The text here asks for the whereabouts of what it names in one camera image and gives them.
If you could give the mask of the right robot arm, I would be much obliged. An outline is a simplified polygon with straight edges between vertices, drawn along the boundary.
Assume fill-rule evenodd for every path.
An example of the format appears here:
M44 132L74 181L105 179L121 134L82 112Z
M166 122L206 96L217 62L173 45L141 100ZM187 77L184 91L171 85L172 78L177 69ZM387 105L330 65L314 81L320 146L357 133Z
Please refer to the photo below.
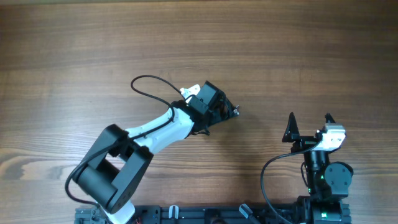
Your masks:
M331 162L329 155L341 148L346 138L343 125L331 114L313 136L299 133L293 113L289 114L282 142L291 142L292 152L303 154L309 196L299 196L294 205L294 223L351 223L349 205L342 200L349 194L353 168L344 162Z

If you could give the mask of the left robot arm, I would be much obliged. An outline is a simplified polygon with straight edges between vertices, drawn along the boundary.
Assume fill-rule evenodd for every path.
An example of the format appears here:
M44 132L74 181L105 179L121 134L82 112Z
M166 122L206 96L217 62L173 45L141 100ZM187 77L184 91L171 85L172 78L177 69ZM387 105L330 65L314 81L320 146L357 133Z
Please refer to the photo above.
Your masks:
M188 136L206 134L214 124L238 116L225 93L210 82L181 88L182 99L162 116L129 129L105 128L68 176L93 198L92 223L128 223L135 213L130 199L153 156Z

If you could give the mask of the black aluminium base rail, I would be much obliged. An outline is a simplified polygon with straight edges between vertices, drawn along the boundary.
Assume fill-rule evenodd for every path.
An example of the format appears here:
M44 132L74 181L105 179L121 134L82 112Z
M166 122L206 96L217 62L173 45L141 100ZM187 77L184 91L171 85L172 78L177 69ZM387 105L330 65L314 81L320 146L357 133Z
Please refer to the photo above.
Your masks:
M252 205L249 212L233 207L160 207L146 205L136 207L128 223L282 223L267 205ZM352 222L349 205L337 204L331 208L278 204L275 210L291 223L343 223Z

